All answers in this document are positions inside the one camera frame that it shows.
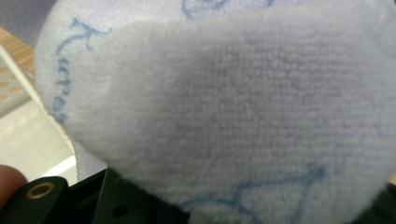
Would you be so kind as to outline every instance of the finger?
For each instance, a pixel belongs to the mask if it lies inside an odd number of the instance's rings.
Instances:
[[[12,195],[26,183],[26,177],[17,169],[0,165],[0,210]]]

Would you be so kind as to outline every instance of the black device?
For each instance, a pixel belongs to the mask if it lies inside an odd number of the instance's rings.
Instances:
[[[0,213],[0,224],[187,224],[189,214],[147,194],[106,169],[76,185],[59,176],[21,188]],[[389,184],[351,224],[396,224],[396,186]]]

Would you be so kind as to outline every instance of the blue handwriting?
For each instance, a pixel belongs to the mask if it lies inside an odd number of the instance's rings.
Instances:
[[[197,19],[205,15],[206,12],[220,11],[229,1],[232,0],[182,0],[181,11],[187,19]],[[275,0],[266,1],[266,6],[273,5]]]
[[[61,91],[52,99],[52,111],[54,112],[55,119],[60,123],[67,121],[67,115],[65,113],[65,107],[67,105],[66,98],[71,92],[70,61],[67,59],[67,54],[65,53],[66,48],[71,44],[85,41],[85,48],[92,50],[91,38],[93,36],[102,37],[112,32],[111,29],[106,32],[98,31],[77,18],[73,19],[69,29],[76,30],[79,33],[67,37],[56,49],[56,55],[58,56],[58,76],[55,85],[60,87]]]
[[[281,180],[270,180],[262,183],[254,183],[254,182],[246,182],[238,185],[236,187],[236,191],[233,194],[231,199],[216,197],[214,194],[197,197],[191,200],[188,200],[182,204],[185,208],[193,208],[195,206],[199,206],[206,203],[215,203],[226,205],[232,208],[234,211],[237,211],[239,214],[246,215],[251,218],[252,223],[255,224],[264,224],[264,219],[257,214],[252,209],[243,205],[242,199],[245,192],[251,189],[264,188],[264,187],[279,187],[279,186],[287,186],[290,184],[302,184],[304,186],[303,191],[301,192],[301,198],[297,202],[296,208],[290,218],[290,224],[298,224],[301,220],[301,217],[304,214],[304,206],[309,197],[309,191],[314,183],[321,180],[325,175],[325,170],[322,166],[310,165],[309,170],[306,174],[300,176],[292,176],[289,178],[281,179]]]

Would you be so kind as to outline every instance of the white fabric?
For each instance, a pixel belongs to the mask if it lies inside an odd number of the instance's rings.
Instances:
[[[84,146],[76,141],[73,149],[76,155],[77,180],[82,181],[107,168],[107,165],[87,151]]]
[[[36,50],[49,111],[123,177],[202,224],[343,224],[387,183],[391,0],[129,2],[60,2]]]

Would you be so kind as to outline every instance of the brass ring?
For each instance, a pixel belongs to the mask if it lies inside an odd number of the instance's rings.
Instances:
[[[46,191],[44,191],[42,193],[38,193],[38,194],[33,193],[33,191],[35,191],[36,189],[39,189],[41,187],[48,187],[48,188]],[[39,199],[39,198],[42,198],[42,197],[46,196],[47,194],[51,193],[54,189],[55,189],[55,185],[53,183],[45,182],[45,183],[36,185],[36,186],[32,187],[31,189],[29,189],[29,191],[26,194],[26,197],[28,199],[32,199],[32,200]]]

